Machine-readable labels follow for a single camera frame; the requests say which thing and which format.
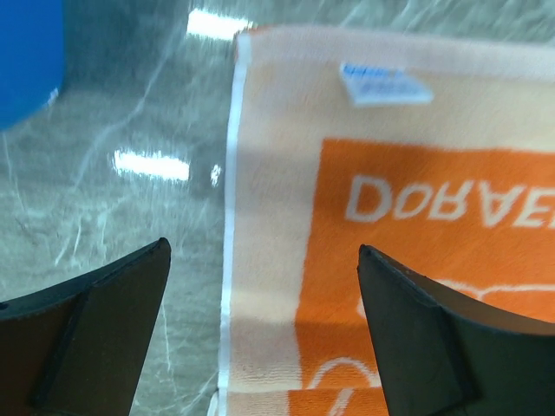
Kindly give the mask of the orange Doraemon towel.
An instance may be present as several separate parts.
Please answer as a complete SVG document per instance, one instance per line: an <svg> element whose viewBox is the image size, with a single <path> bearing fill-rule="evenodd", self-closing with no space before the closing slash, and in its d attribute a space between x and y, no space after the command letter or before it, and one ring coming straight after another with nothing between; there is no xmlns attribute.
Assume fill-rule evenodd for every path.
<svg viewBox="0 0 555 416"><path fill-rule="evenodd" d="M554 326L554 48L332 27L235 38L212 415L391 415L368 245Z"/></svg>

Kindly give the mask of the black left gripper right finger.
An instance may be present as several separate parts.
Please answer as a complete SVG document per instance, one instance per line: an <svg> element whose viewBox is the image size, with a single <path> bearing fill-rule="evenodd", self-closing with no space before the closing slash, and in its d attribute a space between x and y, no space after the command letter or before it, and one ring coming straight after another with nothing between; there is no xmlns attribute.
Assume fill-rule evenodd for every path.
<svg viewBox="0 0 555 416"><path fill-rule="evenodd" d="M554 326L498 309L368 245L362 303L391 415L552 415Z"/></svg>

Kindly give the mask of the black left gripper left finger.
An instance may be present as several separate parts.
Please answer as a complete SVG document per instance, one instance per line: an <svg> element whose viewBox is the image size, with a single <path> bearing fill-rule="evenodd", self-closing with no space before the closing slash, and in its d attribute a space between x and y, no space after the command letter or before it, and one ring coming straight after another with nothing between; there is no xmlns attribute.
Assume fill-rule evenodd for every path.
<svg viewBox="0 0 555 416"><path fill-rule="evenodd" d="M165 238L1 304L3 415L128 415L167 286Z"/></svg>

